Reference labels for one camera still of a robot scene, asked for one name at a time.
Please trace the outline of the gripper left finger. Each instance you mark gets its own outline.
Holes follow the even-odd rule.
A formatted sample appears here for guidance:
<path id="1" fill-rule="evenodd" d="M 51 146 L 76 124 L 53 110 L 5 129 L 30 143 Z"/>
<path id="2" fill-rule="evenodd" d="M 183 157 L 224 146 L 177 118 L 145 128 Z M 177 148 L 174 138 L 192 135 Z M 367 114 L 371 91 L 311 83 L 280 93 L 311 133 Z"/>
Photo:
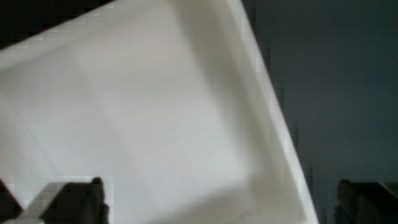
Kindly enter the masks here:
<path id="1" fill-rule="evenodd" d="M 0 224 L 110 224 L 108 213 L 99 177 L 49 183 L 26 207 L 0 180 Z"/>

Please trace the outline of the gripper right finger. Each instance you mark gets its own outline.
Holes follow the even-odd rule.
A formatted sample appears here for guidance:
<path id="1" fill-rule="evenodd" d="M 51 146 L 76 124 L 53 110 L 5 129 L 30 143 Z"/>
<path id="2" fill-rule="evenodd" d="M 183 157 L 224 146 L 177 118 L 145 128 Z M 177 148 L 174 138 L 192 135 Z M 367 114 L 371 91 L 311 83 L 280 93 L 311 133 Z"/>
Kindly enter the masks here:
<path id="1" fill-rule="evenodd" d="M 398 183 L 339 181 L 334 224 L 398 224 Z"/>

